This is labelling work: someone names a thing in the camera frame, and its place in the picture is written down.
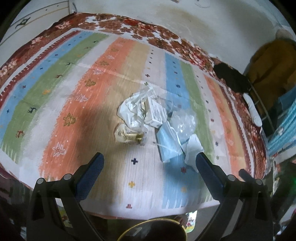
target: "brown cloth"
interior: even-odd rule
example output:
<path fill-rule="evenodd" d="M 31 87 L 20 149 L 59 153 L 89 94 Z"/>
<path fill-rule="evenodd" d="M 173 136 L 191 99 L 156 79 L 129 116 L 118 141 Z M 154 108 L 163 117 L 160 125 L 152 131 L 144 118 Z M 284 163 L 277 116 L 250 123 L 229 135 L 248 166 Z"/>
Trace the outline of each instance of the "brown cloth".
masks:
<path fill-rule="evenodd" d="M 251 59 L 247 77 L 269 110 L 296 84 L 295 43 L 276 39 L 262 46 Z"/>

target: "bed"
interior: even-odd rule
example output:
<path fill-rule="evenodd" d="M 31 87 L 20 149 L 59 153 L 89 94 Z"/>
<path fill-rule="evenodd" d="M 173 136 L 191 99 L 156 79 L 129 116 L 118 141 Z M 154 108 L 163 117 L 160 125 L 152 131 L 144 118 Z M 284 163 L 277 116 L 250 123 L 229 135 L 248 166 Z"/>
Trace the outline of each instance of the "bed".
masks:
<path fill-rule="evenodd" d="M 162 163 L 155 130 L 145 146 L 118 143 L 118 106 L 151 86 L 197 114 L 205 154 L 226 174 L 262 178 L 264 142 L 242 96 L 197 45 L 161 26 L 110 14 L 71 14 L 17 50 L 0 68 L 0 165 L 30 188 L 59 180 L 96 152 L 105 166 L 84 210 L 149 219 L 210 203 L 184 155 Z"/>

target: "orange stripe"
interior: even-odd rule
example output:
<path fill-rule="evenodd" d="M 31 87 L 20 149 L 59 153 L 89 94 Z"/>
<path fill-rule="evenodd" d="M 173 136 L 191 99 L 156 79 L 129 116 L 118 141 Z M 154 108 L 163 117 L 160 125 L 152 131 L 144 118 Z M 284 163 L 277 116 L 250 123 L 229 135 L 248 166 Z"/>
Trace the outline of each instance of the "orange stripe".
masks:
<path fill-rule="evenodd" d="M 118 75 L 117 69 L 122 66 L 134 45 L 133 40 L 118 38 L 78 82 L 57 118 L 55 130 L 44 150 L 39 170 L 41 173 L 44 171 L 45 178 L 50 175 L 61 179 L 65 173 L 74 173 L 80 165 L 88 163 L 88 159 L 79 157 L 79 149 L 84 147 L 80 140 L 85 138 L 85 125 L 99 125 L 95 123 L 95 110 L 103 103 L 114 76 Z M 88 100 L 80 102 L 83 96 Z"/>
<path fill-rule="evenodd" d="M 204 77 L 207 81 L 209 89 L 212 92 L 222 119 L 225 141 L 230 155 L 231 172 L 236 177 L 239 177 L 238 172 L 240 169 L 246 168 L 246 162 L 242 141 L 240 139 L 235 120 L 230 112 L 227 100 L 224 98 L 218 83 L 206 75 L 204 75 Z"/>

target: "blue gripper pad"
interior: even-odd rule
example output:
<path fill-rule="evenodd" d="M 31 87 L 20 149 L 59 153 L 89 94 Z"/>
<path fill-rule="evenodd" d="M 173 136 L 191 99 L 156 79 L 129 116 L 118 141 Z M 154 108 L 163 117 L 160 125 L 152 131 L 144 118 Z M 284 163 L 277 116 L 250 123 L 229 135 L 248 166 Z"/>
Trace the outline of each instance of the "blue gripper pad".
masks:
<path fill-rule="evenodd" d="M 104 156 L 98 152 L 88 164 L 80 166 L 75 172 L 75 199 L 77 202 L 87 198 L 103 167 Z"/>

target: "yellow rim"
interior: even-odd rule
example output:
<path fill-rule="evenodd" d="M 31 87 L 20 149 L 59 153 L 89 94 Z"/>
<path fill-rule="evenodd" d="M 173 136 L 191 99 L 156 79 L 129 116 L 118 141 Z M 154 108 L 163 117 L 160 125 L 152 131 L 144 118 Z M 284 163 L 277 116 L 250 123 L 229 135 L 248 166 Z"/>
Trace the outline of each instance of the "yellow rim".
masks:
<path fill-rule="evenodd" d="M 173 219 L 168 219 L 168 218 L 155 218 L 155 219 L 150 219 L 148 221 L 145 221 L 145 222 L 142 222 L 142 223 L 138 223 L 137 225 L 135 226 L 132 226 L 131 228 L 129 228 L 128 230 L 126 230 L 123 234 L 121 234 L 121 236 L 117 239 L 117 241 L 120 241 L 120 239 L 128 232 L 130 231 L 131 229 L 133 229 L 134 227 L 137 227 L 143 223 L 148 223 L 148 222 L 153 222 L 153 221 L 169 221 L 169 222 L 172 222 L 172 223 L 176 223 L 178 225 L 180 225 L 180 223 L 176 220 L 173 220 Z M 187 241 L 187 233 L 186 233 L 186 229 L 184 228 L 184 226 L 182 225 L 181 226 L 183 228 L 183 232 L 184 232 L 184 236 L 185 236 L 185 241 Z"/>

